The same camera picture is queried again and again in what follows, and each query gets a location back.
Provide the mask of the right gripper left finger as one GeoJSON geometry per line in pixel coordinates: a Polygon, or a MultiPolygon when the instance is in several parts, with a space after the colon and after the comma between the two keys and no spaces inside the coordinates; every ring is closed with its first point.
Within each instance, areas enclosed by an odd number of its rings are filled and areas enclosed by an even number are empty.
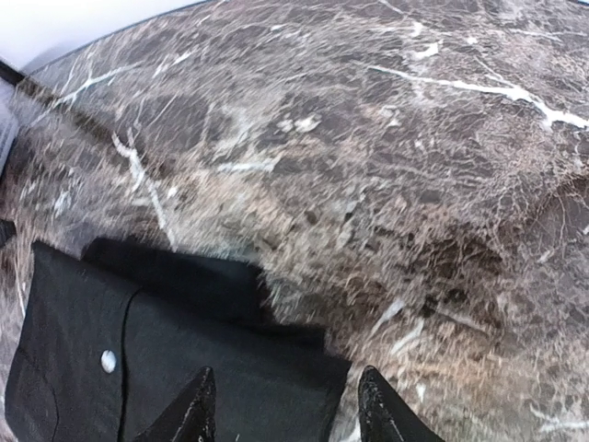
{"type": "Polygon", "coordinates": [[[214,371],[202,367],[174,401],[140,435],[136,442],[214,442],[214,371]]]}

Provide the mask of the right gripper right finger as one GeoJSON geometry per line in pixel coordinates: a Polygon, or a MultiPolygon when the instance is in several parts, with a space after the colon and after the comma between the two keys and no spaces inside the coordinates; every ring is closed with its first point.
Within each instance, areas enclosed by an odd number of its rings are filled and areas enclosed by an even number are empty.
{"type": "Polygon", "coordinates": [[[363,442],[444,442],[374,366],[367,366],[360,378],[358,406],[363,442]]]}

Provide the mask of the black long sleeve shirt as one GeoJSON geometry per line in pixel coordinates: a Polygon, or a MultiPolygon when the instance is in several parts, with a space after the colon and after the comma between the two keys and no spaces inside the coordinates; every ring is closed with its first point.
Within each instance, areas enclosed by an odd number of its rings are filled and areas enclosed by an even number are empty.
{"type": "Polygon", "coordinates": [[[20,441],[160,440],[210,368],[218,441],[326,441],[350,363],[319,326],[264,310],[260,267],[98,238],[81,258],[32,246],[5,393],[20,441]]]}

